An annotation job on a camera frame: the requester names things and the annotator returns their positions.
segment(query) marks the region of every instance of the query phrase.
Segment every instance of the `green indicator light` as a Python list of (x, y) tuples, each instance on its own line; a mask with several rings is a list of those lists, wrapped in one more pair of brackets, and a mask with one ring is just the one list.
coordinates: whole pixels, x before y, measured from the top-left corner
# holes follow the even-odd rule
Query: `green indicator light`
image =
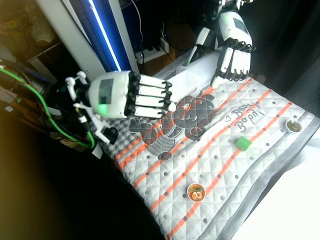
[(108, 111), (108, 105), (107, 104), (100, 104), (99, 105), (99, 112), (102, 115), (106, 115)]

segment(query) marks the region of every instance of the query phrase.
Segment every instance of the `green cube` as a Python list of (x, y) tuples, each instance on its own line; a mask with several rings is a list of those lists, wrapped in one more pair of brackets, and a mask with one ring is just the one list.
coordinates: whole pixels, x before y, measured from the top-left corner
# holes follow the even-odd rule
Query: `green cube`
[(242, 136), (238, 139), (238, 141), (236, 141), (235, 145), (238, 148), (240, 148), (242, 151), (245, 151), (250, 147), (251, 143), (252, 143), (251, 141), (249, 141), (244, 136)]

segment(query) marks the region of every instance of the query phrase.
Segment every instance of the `gingham pattern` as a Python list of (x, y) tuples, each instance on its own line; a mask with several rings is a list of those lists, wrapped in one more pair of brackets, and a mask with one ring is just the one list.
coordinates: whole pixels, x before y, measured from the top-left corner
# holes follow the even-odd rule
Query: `gingham pattern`
[[(221, 106), (243, 83), (243, 81), (227, 82), (220, 85), (212, 93), (215, 97), (212, 101), (213, 105)], [(256, 135), (288, 105), (289, 101), (273, 91), (270, 92), (254, 108), (258, 114), (257, 117), (252, 119), (254, 124), (247, 116), (244, 123), (246, 126), (244, 132), (241, 132), (243, 128), (237, 125), (223, 132), (200, 156), (198, 162), (184, 176), (182, 181), (172, 191), (166, 191), (170, 189), (194, 159), (199, 157), (199, 153), (212, 137), (237, 118), (237, 115), (232, 111), (239, 109), (242, 105), (254, 105), (267, 91), (268, 89), (265, 86), (256, 81), (250, 83), (221, 109), (206, 127), (207, 131), (199, 140), (188, 140), (185, 144), (182, 144), (170, 159), (163, 161), (153, 171), (149, 171), (150, 167), (159, 160), (147, 149), (140, 152), (138, 157), (124, 167), (123, 175), (132, 185), (139, 177), (147, 173), (145, 179), (136, 186), (136, 190), (144, 198), (145, 204), (149, 208), (155, 206), (155, 203), (165, 195), (165, 198), (152, 209), (152, 214), (165, 236), (179, 240), (217, 239), (240, 205), (245, 204), (243, 200), (257, 178), (300, 136), (300, 133), (286, 134), (284, 130), (286, 120), (290, 118), (301, 119), (305, 128), (314, 119), (314, 115), (305, 112), (301, 107), (295, 104), (290, 105), (252, 143), (247, 151), (243, 151), (236, 156), (226, 172), (219, 176), (217, 184), (212, 191), (207, 193), (195, 212), (189, 218), (186, 217), (194, 207), (194, 203), (186, 196), (187, 187), (192, 183), (200, 183), (208, 188), (217, 179), (219, 172), (230, 157), (237, 151), (236, 140), (241, 136), (250, 139)], [(111, 156), (116, 156), (129, 145), (129, 142), (132, 143), (139, 134), (128, 131), (130, 119), (113, 120), (109, 123), (119, 130), (119, 138), (115, 145), (108, 145), (105, 148), (111, 153)], [(175, 144), (179, 144), (184, 137), (182, 134), (178, 136), (175, 139)], [(143, 144), (142, 141), (132, 146), (128, 153), (117, 160), (118, 163), (120, 164), (131, 153), (134, 153), (135, 149), (141, 144)], [(172, 230), (181, 221), (183, 224), (173, 233)]]

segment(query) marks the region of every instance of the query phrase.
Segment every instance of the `robotic hand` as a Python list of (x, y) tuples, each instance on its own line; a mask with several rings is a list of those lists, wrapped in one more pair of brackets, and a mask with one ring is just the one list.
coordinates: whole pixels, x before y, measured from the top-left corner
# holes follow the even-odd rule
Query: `robotic hand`
[(171, 83), (132, 71), (108, 72), (93, 82), (86, 81), (86, 74), (68, 77), (67, 89), (73, 100), (79, 121), (90, 131), (86, 111), (95, 126), (94, 134), (105, 143), (114, 144), (118, 130), (104, 118), (123, 119), (128, 116), (161, 118), (163, 111), (174, 112), (171, 102)]
[(215, 20), (215, 31), (204, 27), (191, 52), (188, 63), (204, 55), (205, 48), (221, 48), (211, 86), (217, 88), (225, 80), (239, 81), (248, 77), (251, 52), (256, 49), (246, 25), (239, 15), (244, 3), (254, 0), (220, 0)]

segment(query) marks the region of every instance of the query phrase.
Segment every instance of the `quilted mat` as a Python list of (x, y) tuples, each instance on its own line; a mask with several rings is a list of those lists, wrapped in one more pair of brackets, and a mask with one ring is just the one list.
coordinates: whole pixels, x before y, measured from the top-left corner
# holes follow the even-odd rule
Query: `quilted mat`
[[(286, 131), (289, 119), (302, 131)], [(260, 194), (320, 121), (252, 78), (185, 96), (161, 120), (108, 120), (119, 132), (104, 150), (144, 199), (167, 239), (231, 239)], [(236, 141), (252, 142), (243, 151)], [(202, 202), (187, 196), (192, 183)]]

